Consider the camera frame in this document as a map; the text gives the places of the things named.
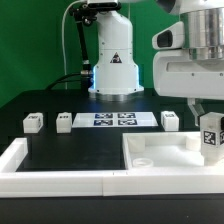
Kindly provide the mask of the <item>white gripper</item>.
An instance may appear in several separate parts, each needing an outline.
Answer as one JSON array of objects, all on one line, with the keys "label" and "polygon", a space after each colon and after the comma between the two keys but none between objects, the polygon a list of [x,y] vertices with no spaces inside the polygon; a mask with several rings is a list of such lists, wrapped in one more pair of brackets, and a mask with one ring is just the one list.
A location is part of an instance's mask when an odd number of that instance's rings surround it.
[{"label": "white gripper", "polygon": [[159,51],[153,59],[153,82],[160,96],[188,98],[199,127],[205,114],[201,99],[224,100],[224,59],[193,61],[185,50]]}]

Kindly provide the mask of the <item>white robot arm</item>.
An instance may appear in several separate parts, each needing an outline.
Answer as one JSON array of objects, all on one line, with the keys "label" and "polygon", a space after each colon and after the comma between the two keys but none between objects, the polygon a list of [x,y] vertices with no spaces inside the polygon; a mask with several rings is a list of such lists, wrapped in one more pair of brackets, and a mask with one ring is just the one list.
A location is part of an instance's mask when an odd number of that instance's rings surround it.
[{"label": "white robot arm", "polygon": [[[133,60],[133,27],[118,13],[123,3],[142,0],[81,0],[70,13],[83,23],[98,23],[99,59],[90,96],[124,100],[140,93],[139,68]],[[153,83],[161,96],[187,100],[201,125],[202,99],[224,100],[224,0],[153,0],[179,21],[155,34]]]}]

